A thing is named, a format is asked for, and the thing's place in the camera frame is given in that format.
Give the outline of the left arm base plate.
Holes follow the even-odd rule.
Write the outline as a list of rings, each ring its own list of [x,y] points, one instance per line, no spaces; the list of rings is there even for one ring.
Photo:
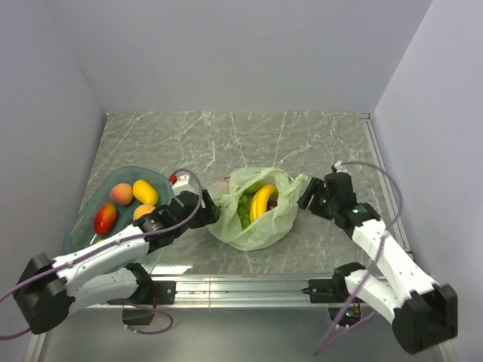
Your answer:
[[[153,281],[150,284],[139,286],[129,297],[112,299],[107,303],[120,305],[127,300],[138,305],[172,305],[176,293],[177,283],[175,281]]]

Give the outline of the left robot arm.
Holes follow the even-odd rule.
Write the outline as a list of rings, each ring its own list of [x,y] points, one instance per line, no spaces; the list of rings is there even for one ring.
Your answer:
[[[183,191],[104,241],[53,259],[44,253],[32,258],[13,292],[29,331],[46,333],[79,309],[102,302],[152,303],[154,282],[134,260],[219,217],[207,190]]]

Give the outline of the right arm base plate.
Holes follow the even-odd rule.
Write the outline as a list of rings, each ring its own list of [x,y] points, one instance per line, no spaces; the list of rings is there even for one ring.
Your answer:
[[[311,304],[331,304],[340,301],[331,279],[310,279],[308,286],[301,291],[309,297]]]

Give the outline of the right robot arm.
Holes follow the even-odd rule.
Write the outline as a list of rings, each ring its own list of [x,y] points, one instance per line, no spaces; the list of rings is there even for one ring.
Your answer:
[[[456,291],[425,273],[387,231],[376,210],[358,202],[349,174],[313,177],[298,205],[344,230],[385,278],[378,280],[359,262],[342,265],[334,269],[330,281],[309,281],[303,292],[311,303],[326,299],[365,302],[391,324],[397,342],[408,354],[457,337]]]

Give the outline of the green plastic bag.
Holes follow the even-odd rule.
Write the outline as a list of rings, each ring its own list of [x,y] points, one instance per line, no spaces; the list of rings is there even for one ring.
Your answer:
[[[292,229],[297,216],[297,201],[308,176],[302,173],[292,177],[277,167],[246,167],[234,170],[224,180],[229,183],[228,194],[220,194],[215,189],[216,183],[208,187],[220,208],[219,220],[208,226],[208,231],[219,241],[238,250],[253,251],[272,246]],[[245,193],[245,189],[257,181],[273,184],[278,189],[278,205],[242,230],[237,214],[238,200],[247,195],[251,205],[254,194]]]

